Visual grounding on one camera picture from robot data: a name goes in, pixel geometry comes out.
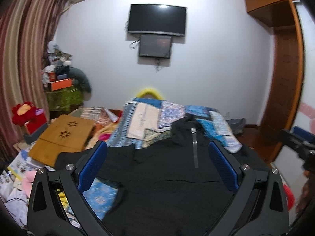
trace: curtain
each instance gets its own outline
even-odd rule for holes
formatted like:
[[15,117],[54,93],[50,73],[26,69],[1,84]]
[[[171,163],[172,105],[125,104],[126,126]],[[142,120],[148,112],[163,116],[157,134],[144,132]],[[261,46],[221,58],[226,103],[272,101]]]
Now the curtain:
[[12,107],[25,101],[49,109],[41,83],[44,52],[67,0],[13,0],[0,18],[0,160],[16,155],[21,129],[12,124]]

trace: silver strip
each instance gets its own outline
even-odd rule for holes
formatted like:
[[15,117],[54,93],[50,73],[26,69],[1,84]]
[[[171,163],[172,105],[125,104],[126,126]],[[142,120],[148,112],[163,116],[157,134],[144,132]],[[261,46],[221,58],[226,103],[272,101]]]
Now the silver strip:
[[165,35],[175,35],[184,37],[185,34],[170,33],[170,32],[158,32],[158,31],[127,31],[128,34],[165,34]]
[[193,135],[193,154],[194,154],[194,164],[195,168],[199,168],[198,163],[198,152],[197,152],[197,131],[195,128],[192,128],[192,135]]

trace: red plush toy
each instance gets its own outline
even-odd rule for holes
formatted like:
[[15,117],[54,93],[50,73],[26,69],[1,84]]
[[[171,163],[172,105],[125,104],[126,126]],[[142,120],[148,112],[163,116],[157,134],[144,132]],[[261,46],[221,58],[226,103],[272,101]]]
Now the red plush toy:
[[25,102],[22,105],[18,104],[12,108],[12,122],[22,127],[26,122],[35,118],[36,109],[31,102]]

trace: blue gripper pad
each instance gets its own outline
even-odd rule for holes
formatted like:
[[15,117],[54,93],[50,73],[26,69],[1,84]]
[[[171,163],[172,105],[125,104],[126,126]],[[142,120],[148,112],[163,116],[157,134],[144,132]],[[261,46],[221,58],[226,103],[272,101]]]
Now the blue gripper pad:
[[81,194],[90,189],[97,172],[100,170],[100,167],[106,159],[106,156],[107,144],[102,141],[84,168],[81,170],[81,173],[78,175],[78,190]]
[[295,133],[298,136],[302,137],[303,139],[308,141],[308,143],[315,143],[315,136],[312,133],[307,132],[304,129],[301,129],[298,126],[293,127],[293,133]]
[[209,155],[226,188],[236,193],[239,188],[237,173],[214,142],[209,144]]

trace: metal screw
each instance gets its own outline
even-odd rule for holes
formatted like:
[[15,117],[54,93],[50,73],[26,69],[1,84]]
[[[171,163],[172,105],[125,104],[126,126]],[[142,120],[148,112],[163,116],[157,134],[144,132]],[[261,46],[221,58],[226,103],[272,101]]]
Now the metal screw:
[[243,170],[250,170],[250,166],[247,164],[242,165]]
[[273,174],[278,174],[279,173],[279,170],[277,170],[276,168],[272,168],[271,171],[272,171]]
[[37,173],[38,174],[42,174],[44,172],[44,168],[39,168],[38,170],[37,170]]
[[73,164],[68,164],[68,165],[66,165],[66,170],[72,170],[73,167],[74,167]]

